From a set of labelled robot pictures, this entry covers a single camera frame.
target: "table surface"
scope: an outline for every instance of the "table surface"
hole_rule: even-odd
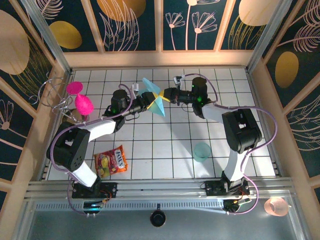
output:
[[[153,81],[161,89],[174,87],[174,76],[201,73],[218,92],[218,102],[224,106],[254,106],[255,102],[244,68],[157,68],[157,69],[108,69],[77,70],[74,81],[82,82],[81,94],[87,95],[94,105],[90,119],[100,117],[111,103],[112,93],[120,83],[129,87],[142,78]],[[191,90],[193,76],[186,78],[183,88]],[[209,98],[215,99],[214,91],[208,86]],[[223,125],[213,120],[197,117],[191,106],[164,102],[165,117],[149,111],[139,118],[126,121],[114,134],[104,135],[88,144],[85,161],[96,172],[93,154],[98,154],[123,145],[128,170],[117,173],[106,180],[131,179],[193,179],[220,178],[226,167],[230,148]],[[256,111],[252,111],[262,131]],[[211,147],[211,155],[204,162],[193,159],[193,149],[199,142]],[[267,147],[255,151],[245,169],[250,177],[275,176],[278,170],[271,160]],[[68,176],[55,170],[48,161],[43,180],[67,180]]]

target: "dark blue wallpaper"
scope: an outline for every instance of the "dark blue wallpaper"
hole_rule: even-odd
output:
[[[304,2],[266,63],[283,107],[320,71],[320,5],[309,10],[312,3]]]
[[[24,7],[23,4],[21,3],[21,0],[19,0],[18,3],[20,4],[20,6],[21,6],[22,10],[24,11],[24,13],[26,14],[26,16],[28,17],[29,21],[31,21],[31,24],[33,25],[35,31],[38,33],[38,36],[39,36],[40,38],[42,38],[40,31],[38,30],[38,28],[36,27],[36,25],[34,24],[34,22],[31,20],[30,16],[27,14],[27,11],[26,11],[25,7]],[[51,49],[49,48],[48,44],[46,43],[46,41],[44,41],[44,40],[42,39],[42,42],[43,42],[44,45],[46,46],[46,49],[48,49],[48,51],[50,52],[51,56],[52,56],[54,59],[56,59],[55,56],[54,56],[54,54],[52,53]]]
[[[214,49],[227,0],[204,2],[163,1],[163,50]]]
[[[267,53],[269,52],[269,49],[271,48],[272,44],[274,43],[276,37],[278,36],[280,30],[282,29],[282,27],[284,26],[285,22],[287,21],[289,15],[291,14],[292,10],[294,9],[296,3],[297,3],[298,0],[292,0],[291,2],[291,5],[290,5],[290,8],[288,10],[288,12],[286,13],[286,15],[284,16],[281,24],[279,25],[277,31],[275,32],[275,34],[273,35],[271,41],[269,42],[268,46],[266,47],[266,49],[264,50],[263,54],[262,54],[262,57],[264,58]]]
[[[4,205],[6,196],[7,196],[7,193],[5,191],[0,191],[0,213],[1,213],[2,206]]]
[[[80,0],[37,0],[36,3],[62,51],[98,51]]]
[[[239,16],[241,0],[236,0],[221,50],[253,50],[266,25],[249,26]]]
[[[154,0],[91,0],[107,52],[155,51]]]
[[[23,33],[20,33],[19,38],[23,35],[26,43],[26,45],[22,45],[21,41],[17,42],[15,36],[12,39],[2,38],[0,50],[5,53],[3,55],[0,54],[0,78],[4,79],[28,103],[33,104],[35,99],[30,99],[30,97],[38,95],[40,86],[48,79],[47,74],[51,72],[52,65],[9,2],[1,3],[0,15],[0,19],[6,19],[6,22],[0,21],[0,27],[23,31]],[[11,51],[7,52],[9,51],[8,49],[1,49],[1,47],[5,48],[5,46],[10,46]],[[6,67],[8,65],[12,65],[13,70],[19,69],[18,72],[20,73],[17,74],[18,72],[16,71],[8,70],[8,67]],[[38,104],[34,104],[32,107],[37,109]]]
[[[309,177],[320,175],[320,86],[286,117]]]
[[[316,198],[318,199],[319,204],[320,204],[320,187],[315,188],[314,192],[315,192]]]
[[[0,90],[1,179],[12,180],[32,122],[32,116]]]

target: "cable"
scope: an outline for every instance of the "cable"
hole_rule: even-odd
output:
[[[206,80],[206,82],[210,84],[210,86],[212,87],[212,89],[214,91],[214,94],[215,94],[214,103],[218,102],[218,94],[217,94],[217,91],[216,91],[214,85],[211,83],[211,81],[206,76],[204,76],[204,75],[202,75],[200,73],[189,73],[189,74],[186,74],[184,76],[187,77],[187,76],[193,76],[193,75],[200,76],[200,77],[204,78]]]
[[[184,111],[184,112],[186,112],[186,113],[193,113],[194,111],[188,111],[188,110],[185,110],[184,109],[184,105],[188,108],[188,106],[187,106],[187,104],[185,104],[184,102],[181,104],[181,108],[182,108],[182,110]]]
[[[127,119],[126,117],[124,118],[126,121],[132,121],[132,120],[135,120],[135,119],[138,119],[140,117],[140,113],[134,113],[133,114],[133,118],[130,118],[130,119]]]
[[[66,198],[67,198],[67,200],[68,200],[68,203],[69,203],[69,206],[70,206],[70,208],[74,211],[74,212],[76,212],[76,213],[78,213],[78,214],[80,214],[80,215],[83,215],[83,216],[87,216],[87,214],[85,214],[83,211],[79,211],[79,210],[77,210],[77,209],[75,209],[75,207],[72,205],[72,203],[71,203],[71,199],[70,199],[70,196],[69,196],[69,191],[70,191],[70,186],[71,186],[71,183],[74,183],[75,181],[70,181],[69,182],[69,184],[68,184],[68,188],[66,189]]]
[[[263,148],[264,146],[267,146],[268,144],[270,144],[270,143],[275,139],[275,137],[276,137],[276,135],[277,135],[277,132],[278,132],[277,120],[276,120],[276,118],[275,118],[269,111],[264,110],[264,109],[262,109],[262,108],[260,108],[260,107],[257,107],[257,106],[235,106],[235,107],[227,107],[227,106],[222,106],[222,105],[216,104],[216,102],[218,101],[218,94],[217,94],[217,91],[216,91],[215,87],[214,87],[213,84],[210,82],[210,80],[209,80],[207,77],[205,77],[204,75],[199,74],[199,73],[190,73],[190,74],[186,74],[186,75],[184,75],[184,76],[187,77],[187,76],[192,76],[192,75],[196,75],[196,76],[200,76],[200,77],[204,78],[204,79],[211,85],[211,87],[212,87],[212,89],[213,89],[213,91],[214,91],[214,94],[215,94],[215,99],[216,99],[216,101],[214,101],[213,104],[214,104],[214,106],[216,106],[217,108],[221,108],[221,109],[225,109],[225,110],[254,109],[254,110],[258,110],[258,111],[261,111],[261,112],[267,114],[267,115],[273,120],[273,123],[274,123],[274,133],[273,133],[272,137],[271,137],[267,142],[265,142],[264,144],[262,144],[262,145],[260,145],[260,146],[257,146],[257,147],[255,147],[255,148],[253,148],[253,149],[251,149],[251,150],[248,150],[248,151],[246,152],[246,154],[244,155],[244,158],[243,158],[243,160],[242,160],[242,162],[241,162],[241,165],[240,165],[240,171],[241,171],[241,173],[243,174],[243,177],[244,177],[247,181],[249,181],[249,182],[253,185],[253,187],[255,188],[255,191],[256,191],[256,199],[255,199],[255,202],[254,202],[253,206],[250,207],[248,210],[242,211],[242,212],[233,212],[233,213],[231,213],[231,214],[233,214],[233,215],[246,214],[246,213],[250,212],[251,210],[253,210],[253,209],[256,207],[256,205],[258,204],[258,200],[259,200],[259,190],[258,190],[257,185],[254,183],[254,181],[252,181],[248,176],[245,175],[245,173],[244,173],[245,170],[243,169],[244,163],[248,161],[250,154],[252,154],[254,151],[256,151],[256,150],[258,150],[258,149],[260,149],[260,148]]]
[[[52,162],[52,166],[53,166],[56,170],[67,173],[67,174],[71,177],[71,179],[74,179],[76,182],[81,182],[81,181],[80,181],[72,172],[70,172],[68,169],[66,169],[66,168],[60,168],[60,167],[58,167],[58,166],[56,165],[56,163],[55,163],[55,158],[54,158],[54,148],[55,148],[55,145],[56,145],[58,139],[59,139],[64,133],[66,133],[66,132],[68,132],[68,131],[70,131],[70,130],[72,130],[72,129],[79,128],[79,127],[83,127],[83,126],[88,126],[88,125],[95,124],[95,123],[99,123],[100,121],[105,121],[105,120],[110,120],[110,119],[113,119],[113,118],[117,118],[117,117],[121,116],[122,114],[126,113],[126,112],[130,109],[130,107],[131,107],[131,105],[132,105],[132,102],[133,102],[133,99],[134,99],[134,95],[133,95],[132,91],[129,89],[128,86],[126,86],[126,85],[124,85],[124,84],[119,84],[119,89],[121,89],[121,86],[125,87],[125,88],[129,91],[129,93],[130,93],[130,103],[129,103],[128,107],[127,107],[123,112],[121,112],[121,113],[119,113],[119,114],[116,114],[116,115],[114,115],[114,116],[108,116],[108,117],[99,118],[99,119],[90,121],[90,122],[88,122],[88,123],[82,123],[82,124],[78,124],[78,125],[73,125],[73,126],[67,127],[66,129],[62,130],[61,132],[59,132],[59,133],[55,136],[55,138],[53,139],[53,141],[52,141],[52,143],[51,143],[51,147],[50,147],[50,160],[51,160],[51,162]],[[71,182],[70,182],[69,185],[68,185],[66,196],[67,196],[67,200],[68,200],[68,203],[69,203],[71,209],[72,209],[73,211],[75,211],[76,213],[78,213],[78,214],[81,214],[81,215],[85,215],[85,216],[86,216],[86,214],[85,214],[84,212],[78,211],[78,210],[76,210],[76,209],[72,206],[72,203],[71,203],[71,200],[70,200],[70,197],[69,197],[70,185],[71,185]]]

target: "snack package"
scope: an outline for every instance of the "snack package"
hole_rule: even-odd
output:
[[[95,170],[100,178],[128,170],[124,149],[121,146],[94,155]]]

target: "teal cup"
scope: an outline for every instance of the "teal cup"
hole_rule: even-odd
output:
[[[211,147],[204,142],[199,142],[193,149],[193,158],[199,163],[205,161],[210,156],[210,154]]]

